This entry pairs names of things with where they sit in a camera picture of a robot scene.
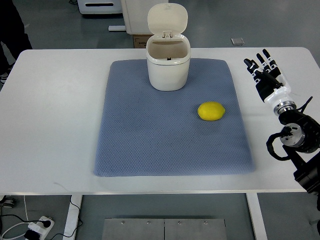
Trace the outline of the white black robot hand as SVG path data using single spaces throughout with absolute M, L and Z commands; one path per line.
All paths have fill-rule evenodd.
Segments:
M 271 106 L 292 104 L 290 97 L 291 87 L 285 76 L 282 74 L 276 61 L 271 57 L 266 49 L 263 54 L 257 53 L 256 57 L 260 63 L 253 59 L 244 59 L 247 71 L 251 74 L 255 88 L 264 103 Z

